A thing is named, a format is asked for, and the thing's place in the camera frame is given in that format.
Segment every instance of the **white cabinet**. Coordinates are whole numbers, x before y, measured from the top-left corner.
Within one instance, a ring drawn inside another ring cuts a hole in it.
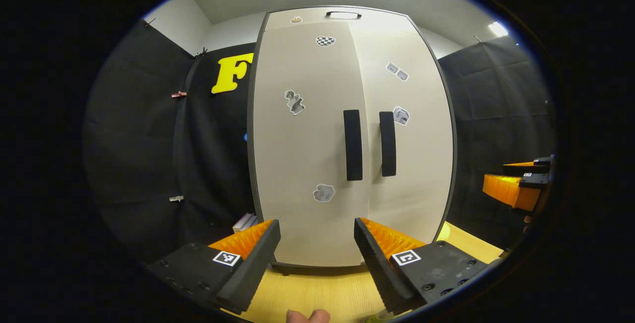
[[[251,81],[252,191],[259,218],[280,221],[276,262],[359,265],[360,216],[433,241],[452,178],[452,121],[408,17],[336,6],[269,13]],[[385,131],[382,155],[379,112],[397,106],[410,119],[394,123],[394,138]],[[394,176],[382,176],[384,160]]]

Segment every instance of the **finger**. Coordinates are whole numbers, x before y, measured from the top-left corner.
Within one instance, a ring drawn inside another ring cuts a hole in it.
[[[307,317],[295,310],[286,311],[286,323],[309,323]]]
[[[315,310],[309,317],[310,323],[328,323],[331,320],[331,314],[325,310]]]

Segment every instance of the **wooden floor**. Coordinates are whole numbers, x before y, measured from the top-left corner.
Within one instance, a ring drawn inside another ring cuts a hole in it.
[[[503,252],[483,240],[445,223],[439,240],[446,240],[476,259],[490,263]],[[365,266],[315,272],[292,270],[283,276],[268,269],[247,312],[239,317],[254,323],[284,323],[288,309],[309,316],[314,309],[331,313],[331,323],[357,323],[384,309]]]

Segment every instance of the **ceiling light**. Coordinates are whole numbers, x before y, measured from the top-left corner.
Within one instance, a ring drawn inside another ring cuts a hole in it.
[[[488,25],[488,27],[490,27],[490,30],[492,30],[496,36],[505,36],[508,34],[508,30],[503,28],[503,25],[498,22],[494,22]]]

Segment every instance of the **cabinet handle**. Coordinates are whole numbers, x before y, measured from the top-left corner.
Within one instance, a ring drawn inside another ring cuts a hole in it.
[[[346,180],[362,179],[361,126],[359,110],[344,110],[344,139],[346,142]]]
[[[332,10],[332,11],[327,11],[326,16],[331,16],[331,14],[333,13],[350,13],[350,14],[357,14],[357,19],[361,18],[361,14],[360,13],[355,13],[354,11],[343,11],[343,10]]]
[[[395,122],[392,112],[379,112],[381,132],[381,176],[397,174],[397,146],[395,144]]]

